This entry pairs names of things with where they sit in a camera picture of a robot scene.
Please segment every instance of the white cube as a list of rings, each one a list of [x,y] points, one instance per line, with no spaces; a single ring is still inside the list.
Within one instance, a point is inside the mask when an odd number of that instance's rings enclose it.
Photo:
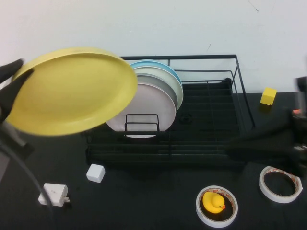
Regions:
[[[86,177],[89,181],[100,183],[102,181],[102,178],[104,178],[105,173],[106,170],[104,166],[98,164],[91,164],[90,168],[86,173]]]

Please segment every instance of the wire rack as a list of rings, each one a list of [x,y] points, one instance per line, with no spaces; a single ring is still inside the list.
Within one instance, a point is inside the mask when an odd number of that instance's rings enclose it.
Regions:
[[[236,55],[199,56],[139,56],[123,57],[128,62],[142,59],[164,61],[179,74],[184,100],[172,126],[167,131],[129,131],[126,116],[124,132],[115,132],[107,124],[85,133],[88,163],[103,165],[207,165],[225,166],[241,164],[229,159],[224,145],[231,138],[247,130],[242,111],[247,111],[251,127],[255,122],[247,101],[246,92]],[[229,69],[206,69],[206,61],[233,61]],[[181,68],[180,63],[204,61],[196,68]],[[192,74],[206,74],[207,79],[195,80]],[[213,74],[225,74],[220,79]],[[155,135],[151,138],[131,138],[127,135]]]

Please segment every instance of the plate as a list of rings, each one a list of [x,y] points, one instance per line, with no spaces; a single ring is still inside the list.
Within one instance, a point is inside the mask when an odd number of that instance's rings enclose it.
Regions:
[[[167,93],[168,96],[171,97],[173,100],[175,107],[177,109],[178,107],[178,98],[175,94],[175,91],[170,87],[165,81],[157,78],[155,75],[152,74],[146,74],[146,73],[140,73],[137,74],[138,76],[138,82],[148,83],[153,86],[157,86],[158,88],[162,89],[164,92]]]
[[[106,123],[114,131],[125,131],[127,117],[127,122],[138,123],[127,124],[127,131],[157,131],[158,119],[153,114],[158,115],[160,131],[165,131],[174,122],[176,107],[173,100],[165,91],[149,83],[140,82],[138,91],[131,103],[120,114]],[[131,138],[149,138],[155,135],[127,136]]]
[[[183,101],[183,90],[182,90],[182,85],[178,81],[177,78],[175,78],[171,73],[168,71],[165,71],[164,69],[160,69],[157,67],[151,67],[151,66],[146,66],[146,67],[138,67],[134,69],[136,74],[151,74],[155,75],[157,78],[165,81],[172,89],[174,90],[177,99],[178,99],[178,105],[177,109],[180,108],[182,101]]]
[[[34,73],[20,89],[7,121],[43,136],[77,133],[120,113],[137,91],[133,69],[98,48],[57,50],[25,64],[14,76]]]
[[[131,64],[131,67],[133,69],[136,69],[136,68],[139,68],[139,67],[147,67],[147,66],[157,67],[157,68],[160,68],[160,69],[163,69],[163,70],[169,72],[170,74],[172,74],[179,81],[180,85],[182,86],[182,82],[181,82],[180,77],[168,65],[165,65],[165,64],[163,64],[161,62],[153,61],[153,60],[143,60],[143,61],[138,61],[138,62],[135,62],[135,63]]]

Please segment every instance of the white power adapter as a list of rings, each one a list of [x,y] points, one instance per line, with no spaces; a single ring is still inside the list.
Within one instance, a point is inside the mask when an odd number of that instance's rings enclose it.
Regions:
[[[69,198],[66,197],[68,193],[68,187],[64,184],[44,184],[44,189],[50,197],[53,206],[62,207],[65,202],[70,202]],[[42,205],[46,205],[47,202],[42,194],[39,195],[38,201]]]

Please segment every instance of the light blue plate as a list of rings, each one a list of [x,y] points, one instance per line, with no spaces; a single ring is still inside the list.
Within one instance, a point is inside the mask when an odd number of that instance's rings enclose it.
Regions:
[[[170,68],[168,65],[165,65],[165,64],[160,63],[158,61],[152,61],[152,60],[138,61],[138,62],[131,64],[131,67],[133,69],[140,68],[140,67],[157,67],[157,68],[163,69],[163,70],[169,72],[170,74],[172,74],[179,81],[180,85],[182,86],[182,82],[181,82],[178,74],[172,68]]]

